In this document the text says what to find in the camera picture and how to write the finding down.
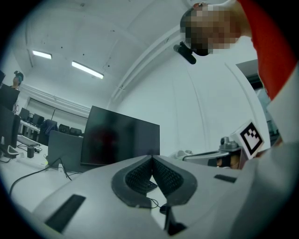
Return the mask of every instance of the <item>computer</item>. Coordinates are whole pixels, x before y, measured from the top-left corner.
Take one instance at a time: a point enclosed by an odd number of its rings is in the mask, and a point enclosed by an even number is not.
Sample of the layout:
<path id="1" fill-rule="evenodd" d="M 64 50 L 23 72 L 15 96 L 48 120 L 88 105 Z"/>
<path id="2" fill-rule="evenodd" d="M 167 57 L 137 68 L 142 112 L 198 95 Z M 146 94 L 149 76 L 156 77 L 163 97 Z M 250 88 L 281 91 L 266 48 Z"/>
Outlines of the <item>computer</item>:
<path id="1" fill-rule="evenodd" d="M 82 165 L 108 165 L 160 154 L 160 126 L 92 106 L 82 144 Z"/>
<path id="2" fill-rule="evenodd" d="M 0 88 L 0 105 L 12 111 L 20 92 L 10 86 L 3 84 Z"/>
<path id="3" fill-rule="evenodd" d="M 33 119 L 32 119 L 32 124 L 34 126 L 40 127 L 41 124 L 43 123 L 44 119 L 45 119 L 44 117 L 42 117 L 38 114 L 34 114 Z"/>
<path id="4" fill-rule="evenodd" d="M 21 112 L 20 112 L 20 114 L 19 114 L 21 120 L 27 122 L 28 117 L 29 117 L 29 113 L 30 113 L 29 110 L 26 110 L 26 109 L 22 108 L 22 109 L 21 109 Z"/>
<path id="5" fill-rule="evenodd" d="M 10 156 L 8 154 L 9 146 L 13 148 L 17 146 L 20 121 L 20 116 L 0 105 L 0 150 L 4 152 L 5 156 Z"/>
<path id="6" fill-rule="evenodd" d="M 64 134 L 58 131 L 51 131 L 48 144 L 47 160 L 52 164 L 61 158 L 67 172 L 85 172 L 96 167 L 84 166 L 80 164 L 83 138 Z M 52 167 L 58 168 L 60 161 Z"/>

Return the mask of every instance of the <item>window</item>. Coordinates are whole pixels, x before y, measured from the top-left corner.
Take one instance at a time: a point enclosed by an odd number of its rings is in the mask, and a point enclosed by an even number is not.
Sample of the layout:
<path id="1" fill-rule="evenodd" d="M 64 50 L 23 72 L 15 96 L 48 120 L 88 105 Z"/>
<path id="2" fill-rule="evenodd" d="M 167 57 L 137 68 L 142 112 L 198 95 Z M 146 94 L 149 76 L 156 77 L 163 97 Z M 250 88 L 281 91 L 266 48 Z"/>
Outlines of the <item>window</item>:
<path id="1" fill-rule="evenodd" d="M 271 102 L 269 96 L 266 93 L 266 90 L 264 88 L 256 90 L 256 95 L 261 102 L 263 112 L 265 114 L 266 120 L 267 120 L 267 125 L 268 125 L 268 130 L 269 130 L 269 135 L 270 135 L 270 142 L 271 146 L 275 143 L 277 138 L 279 137 L 279 132 L 278 129 L 271 117 L 271 115 L 268 113 L 267 106 Z"/>
<path id="2" fill-rule="evenodd" d="M 52 106 L 46 105 L 34 99 L 30 99 L 27 110 L 30 111 L 31 114 L 38 114 L 43 116 L 45 120 L 50 119 L 57 122 L 57 126 L 60 124 L 69 126 L 70 128 L 81 129 L 82 133 L 85 131 L 85 126 L 87 123 L 87 118 L 81 117 Z"/>

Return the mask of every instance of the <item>office chair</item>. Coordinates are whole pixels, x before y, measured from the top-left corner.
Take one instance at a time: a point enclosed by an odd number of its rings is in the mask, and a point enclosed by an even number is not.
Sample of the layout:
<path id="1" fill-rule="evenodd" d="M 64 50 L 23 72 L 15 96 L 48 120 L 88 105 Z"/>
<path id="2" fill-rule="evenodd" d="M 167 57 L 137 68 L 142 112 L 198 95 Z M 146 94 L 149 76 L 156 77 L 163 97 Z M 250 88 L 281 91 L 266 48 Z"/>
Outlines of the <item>office chair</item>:
<path id="1" fill-rule="evenodd" d="M 59 129 L 59 132 L 62 132 L 64 134 L 69 134 L 70 133 L 70 127 L 69 126 L 60 124 L 58 129 Z"/>
<path id="2" fill-rule="evenodd" d="M 43 124 L 41 125 L 41 131 L 38 136 L 38 142 L 48 146 L 49 144 L 49 136 L 52 130 L 59 131 L 57 127 L 57 122 L 46 119 Z"/>
<path id="3" fill-rule="evenodd" d="M 81 134 L 82 134 L 81 129 L 76 129 L 76 128 L 71 128 L 70 129 L 70 135 L 81 136 Z"/>

